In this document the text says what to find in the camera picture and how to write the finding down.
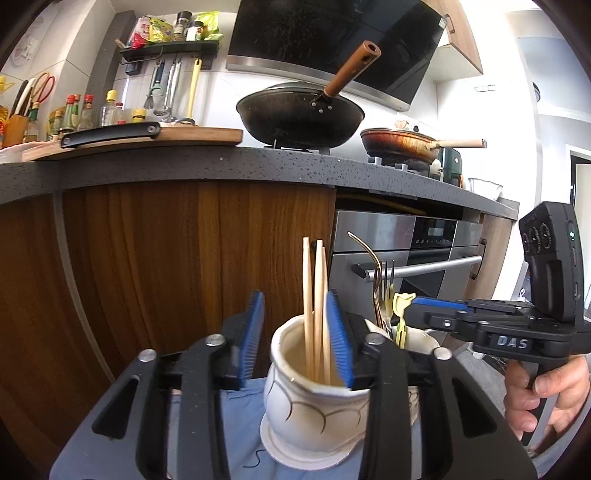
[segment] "white ceramic cup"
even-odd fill
[[[386,332],[366,320],[372,332]],[[430,353],[439,344],[417,329],[408,329],[407,348]],[[292,318],[273,334],[272,365],[264,390],[265,416],[261,440],[277,462],[314,471],[341,463],[365,435],[369,391],[342,386],[333,365],[335,384],[313,382],[305,371],[304,317]],[[411,423],[418,415],[416,387],[409,387]]]

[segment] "gray countertop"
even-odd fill
[[[0,164],[0,203],[79,187],[154,180],[305,183],[435,200],[517,220],[517,210],[416,174],[344,158],[246,147],[151,147]]]

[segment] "cooking oil bottle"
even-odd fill
[[[14,83],[6,83],[6,76],[0,75],[0,149],[4,138],[4,126],[8,120],[8,107],[4,101],[4,92],[6,92]]]

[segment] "human hand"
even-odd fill
[[[524,432],[533,432],[535,416],[528,410],[537,408],[541,398],[559,394],[545,436],[555,430],[560,437],[576,420],[589,393],[589,367],[583,356],[573,356],[562,367],[540,375],[532,390],[530,377],[519,362],[511,360],[505,374],[505,418],[521,440]]]

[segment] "oven door handle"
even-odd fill
[[[473,265],[482,262],[480,255],[473,257],[457,258],[455,260],[445,260],[443,262],[424,263],[421,265],[408,265],[406,267],[397,267],[388,269],[388,278],[404,278],[414,277],[416,275],[423,275],[425,273],[441,272],[449,268],[465,267],[466,265]],[[366,270],[366,264],[351,265],[351,270],[355,275],[363,278],[366,283],[373,283],[375,270]]]

